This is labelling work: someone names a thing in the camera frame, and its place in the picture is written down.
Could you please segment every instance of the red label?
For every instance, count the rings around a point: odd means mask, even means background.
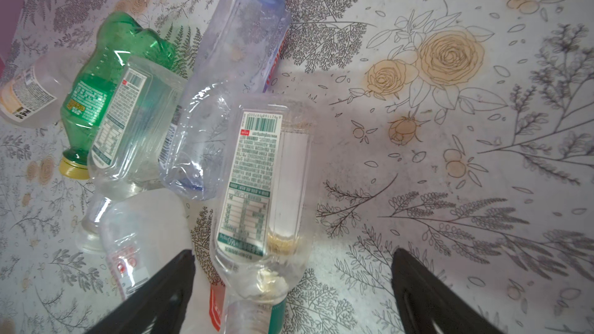
[[[221,315],[223,313],[223,300],[225,287],[221,285],[210,286],[209,316],[214,328],[221,329]]]

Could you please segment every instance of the yellow rose print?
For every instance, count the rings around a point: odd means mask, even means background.
[[[465,29],[440,31],[421,43],[415,66],[431,85],[456,85],[476,75],[484,56],[482,45]]]
[[[378,95],[395,94],[398,97],[406,84],[419,75],[414,66],[401,60],[383,60],[367,72],[367,88]]]

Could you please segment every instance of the crushed plastic bottle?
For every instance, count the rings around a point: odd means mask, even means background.
[[[263,91],[290,23],[285,0],[220,0],[163,145],[167,188],[190,199],[214,197],[230,96]]]
[[[88,158],[95,193],[78,229],[79,249],[103,251],[98,227],[113,203],[162,188],[157,158],[185,82],[147,59],[128,59]]]
[[[0,115],[23,128],[43,128],[60,120],[60,106],[88,56],[61,48],[40,56],[0,88]]]
[[[88,151],[132,54],[168,69],[175,59],[173,44],[159,38],[153,30],[143,29],[128,14],[114,12],[99,28],[93,55],[62,105],[62,122],[70,143],[59,166],[63,175],[88,179]]]

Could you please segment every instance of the barcode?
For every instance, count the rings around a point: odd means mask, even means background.
[[[134,86],[140,86],[140,85],[142,85],[143,78],[128,71],[128,75],[126,76],[126,81]]]
[[[30,84],[32,81],[33,81],[33,73],[31,72],[31,70],[27,70],[27,72],[25,72],[25,83]]]
[[[245,128],[247,130],[272,132],[276,130],[276,119],[248,116],[247,121],[245,122]]]
[[[163,147],[161,148],[161,153],[159,154],[159,163],[165,164],[167,161],[167,155],[169,154],[169,148],[171,147],[171,143],[174,140],[175,130],[178,127],[173,124],[169,124],[169,130],[167,130],[167,135],[165,136],[165,142],[163,143]]]

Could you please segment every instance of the nutrition facts table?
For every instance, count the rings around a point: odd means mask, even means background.
[[[219,238],[238,249],[262,256],[270,199],[252,191],[259,190],[230,184]]]

